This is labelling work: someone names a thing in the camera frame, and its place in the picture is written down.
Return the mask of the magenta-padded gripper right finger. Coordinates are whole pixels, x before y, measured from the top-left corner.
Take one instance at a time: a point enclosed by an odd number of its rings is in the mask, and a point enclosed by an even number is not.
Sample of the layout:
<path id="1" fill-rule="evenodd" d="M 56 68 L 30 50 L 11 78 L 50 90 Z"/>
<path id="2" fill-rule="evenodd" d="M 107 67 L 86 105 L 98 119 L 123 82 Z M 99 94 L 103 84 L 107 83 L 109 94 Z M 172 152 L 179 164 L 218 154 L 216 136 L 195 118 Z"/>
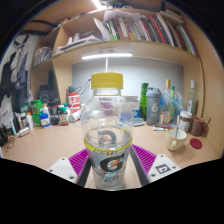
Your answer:
<path id="1" fill-rule="evenodd" d="M 130 154 L 142 186 L 180 170 L 165 154 L 155 155 L 137 145 L 132 145 Z"/>

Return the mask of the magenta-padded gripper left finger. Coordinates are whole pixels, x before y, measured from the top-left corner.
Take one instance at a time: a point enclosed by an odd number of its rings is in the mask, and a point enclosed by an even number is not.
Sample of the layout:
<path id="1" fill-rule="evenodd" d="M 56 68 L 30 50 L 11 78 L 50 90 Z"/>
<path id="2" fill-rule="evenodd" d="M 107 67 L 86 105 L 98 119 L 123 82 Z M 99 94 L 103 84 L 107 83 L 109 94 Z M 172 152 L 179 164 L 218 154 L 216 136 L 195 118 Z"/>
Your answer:
<path id="1" fill-rule="evenodd" d="M 61 157 L 48 169 L 48 172 L 84 187 L 90 168 L 87 151 L 83 149 L 70 158 Z"/>

